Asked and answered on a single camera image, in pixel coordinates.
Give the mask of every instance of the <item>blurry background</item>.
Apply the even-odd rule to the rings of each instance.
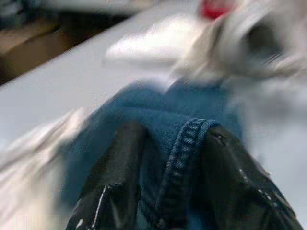
[[[0,85],[156,0],[0,0]]]

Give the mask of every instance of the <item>blue denim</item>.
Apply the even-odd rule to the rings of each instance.
[[[219,86],[198,88],[178,81],[163,94],[147,84],[123,89],[95,111],[89,125],[63,145],[66,181],[61,205],[74,207],[95,162],[106,152],[115,131],[137,120],[148,130],[141,166],[140,230],[166,228],[169,220],[191,230],[214,229],[206,207],[192,206],[199,186],[197,157],[208,129],[221,124],[238,138],[241,128],[226,109],[228,92]]]

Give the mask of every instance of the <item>red object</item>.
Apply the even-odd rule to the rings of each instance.
[[[217,19],[223,14],[230,12],[234,7],[215,7],[214,4],[204,0],[201,4],[200,15],[205,18]]]

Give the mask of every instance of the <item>jeans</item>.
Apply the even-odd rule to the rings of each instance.
[[[162,94],[135,83],[105,103],[88,126],[60,150],[66,158],[66,180],[59,205],[74,207],[91,168],[124,122],[136,120],[148,135],[141,165],[140,230],[164,229],[185,222],[188,229],[214,228],[206,207],[197,204],[201,184],[195,160],[207,130],[218,123],[237,137],[241,128],[227,111],[228,92],[219,86],[197,88],[178,81]]]

